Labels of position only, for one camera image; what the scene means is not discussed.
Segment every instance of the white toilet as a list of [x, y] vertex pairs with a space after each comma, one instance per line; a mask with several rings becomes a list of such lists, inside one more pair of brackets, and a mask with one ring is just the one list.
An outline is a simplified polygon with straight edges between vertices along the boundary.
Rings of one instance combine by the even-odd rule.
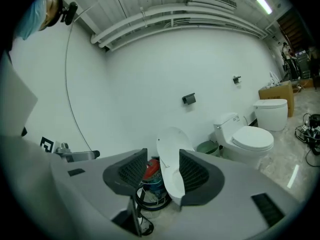
[[179, 172], [179, 150], [194, 151], [192, 144], [181, 129], [169, 127], [158, 134], [156, 149], [160, 157], [165, 189], [171, 199], [180, 205], [181, 199], [185, 195], [185, 185]]
[[216, 139], [223, 156], [259, 168], [261, 159], [274, 146], [274, 137], [264, 129], [245, 126], [237, 113], [226, 113], [214, 121]]
[[253, 106], [260, 128], [268, 131], [281, 131], [286, 127], [288, 119], [286, 99], [260, 99]]

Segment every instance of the trash can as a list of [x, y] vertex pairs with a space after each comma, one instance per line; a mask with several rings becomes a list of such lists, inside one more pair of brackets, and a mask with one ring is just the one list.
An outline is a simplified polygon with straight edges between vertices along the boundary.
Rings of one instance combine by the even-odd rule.
[[215, 157], [220, 156], [219, 144], [217, 142], [213, 142], [211, 140], [205, 141], [201, 143], [197, 148], [197, 152], [205, 153], [208, 155], [212, 155]]

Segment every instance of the fluorescent light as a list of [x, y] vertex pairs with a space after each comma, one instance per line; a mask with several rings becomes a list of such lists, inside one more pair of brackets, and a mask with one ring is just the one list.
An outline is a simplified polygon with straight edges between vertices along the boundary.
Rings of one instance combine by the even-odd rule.
[[257, 0], [257, 2], [265, 9], [267, 14], [272, 13], [272, 10], [266, 0]]

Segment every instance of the toilet tank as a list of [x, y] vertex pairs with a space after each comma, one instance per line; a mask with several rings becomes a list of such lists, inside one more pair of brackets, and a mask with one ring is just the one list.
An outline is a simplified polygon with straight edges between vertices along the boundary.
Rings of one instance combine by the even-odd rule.
[[221, 115], [214, 120], [213, 125], [216, 140], [220, 145], [225, 144], [236, 131], [244, 127], [239, 115], [235, 112]]

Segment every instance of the tiled floor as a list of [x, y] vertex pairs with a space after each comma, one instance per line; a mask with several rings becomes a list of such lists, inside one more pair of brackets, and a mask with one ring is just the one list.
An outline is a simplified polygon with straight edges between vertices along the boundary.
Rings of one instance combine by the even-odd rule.
[[[305, 156], [309, 148], [297, 139], [294, 133], [295, 128], [303, 124], [305, 113], [320, 114], [320, 91], [309, 88], [295, 93], [294, 105], [293, 117], [288, 118], [285, 129], [271, 132], [274, 136], [274, 148], [262, 160], [259, 169], [298, 201], [303, 202], [315, 186], [320, 168], [311, 167], [306, 163]], [[320, 156], [316, 157], [310, 152], [308, 161], [313, 165], [320, 165]], [[287, 185], [296, 165], [299, 165], [299, 168], [295, 180], [289, 188]], [[144, 236], [144, 238], [152, 239], [157, 233], [166, 230], [166, 227], [175, 219], [178, 212], [179, 207], [173, 202], [160, 211], [148, 212], [143, 210], [142, 214], [154, 224], [154, 232], [149, 236]]]

